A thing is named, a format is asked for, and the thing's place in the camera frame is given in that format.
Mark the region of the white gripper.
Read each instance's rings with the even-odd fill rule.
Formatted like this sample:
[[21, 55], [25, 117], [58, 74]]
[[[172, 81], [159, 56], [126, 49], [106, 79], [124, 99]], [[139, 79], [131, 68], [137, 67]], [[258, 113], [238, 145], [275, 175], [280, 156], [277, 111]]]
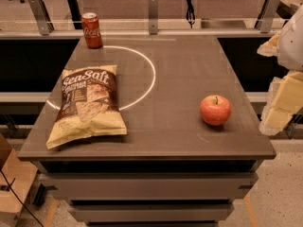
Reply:
[[262, 44], [257, 53], [264, 57], [277, 55], [281, 66], [290, 71], [282, 79], [274, 77], [270, 83], [267, 103], [261, 114], [259, 130], [272, 136], [283, 131], [303, 108], [303, 6], [286, 25]]

